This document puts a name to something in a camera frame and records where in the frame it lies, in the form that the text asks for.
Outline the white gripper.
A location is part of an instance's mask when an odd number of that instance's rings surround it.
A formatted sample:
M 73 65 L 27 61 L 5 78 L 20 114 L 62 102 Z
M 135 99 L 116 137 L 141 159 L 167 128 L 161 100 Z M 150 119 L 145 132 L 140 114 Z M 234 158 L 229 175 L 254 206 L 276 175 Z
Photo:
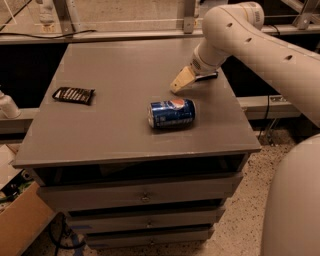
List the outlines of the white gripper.
M 216 72 L 227 60 L 229 54 L 200 43 L 193 51 L 191 67 L 185 66 L 170 84 L 170 90 L 177 93 L 196 80 L 196 75 L 209 75 Z

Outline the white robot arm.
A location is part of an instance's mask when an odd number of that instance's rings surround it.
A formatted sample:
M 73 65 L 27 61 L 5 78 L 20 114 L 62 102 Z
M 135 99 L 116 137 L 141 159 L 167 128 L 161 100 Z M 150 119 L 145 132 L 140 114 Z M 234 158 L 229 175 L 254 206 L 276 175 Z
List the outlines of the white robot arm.
M 261 31 L 256 2 L 219 5 L 202 22 L 191 63 L 170 84 L 176 93 L 234 56 L 320 126 L 320 57 Z M 320 135 L 296 145 L 274 174 L 264 215 L 261 256 L 320 256 Z

